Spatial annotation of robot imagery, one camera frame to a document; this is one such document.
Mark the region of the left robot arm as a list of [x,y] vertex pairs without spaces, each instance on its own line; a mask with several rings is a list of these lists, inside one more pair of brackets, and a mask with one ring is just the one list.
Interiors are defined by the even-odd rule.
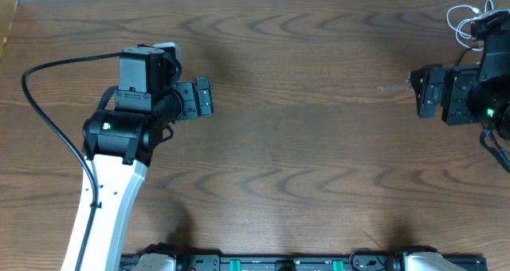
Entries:
[[119,84],[84,122],[83,183],[63,270],[116,270],[131,210],[165,131],[214,112],[205,77],[181,82],[174,42],[122,50]]

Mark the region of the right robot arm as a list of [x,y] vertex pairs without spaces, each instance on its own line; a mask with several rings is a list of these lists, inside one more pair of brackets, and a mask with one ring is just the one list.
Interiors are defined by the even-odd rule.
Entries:
[[411,71],[408,81],[419,117],[434,117],[441,105],[449,126],[480,124],[481,145],[508,171],[509,151],[495,135],[509,141],[509,11],[490,10],[469,23],[470,38],[483,44],[480,62],[426,65]]

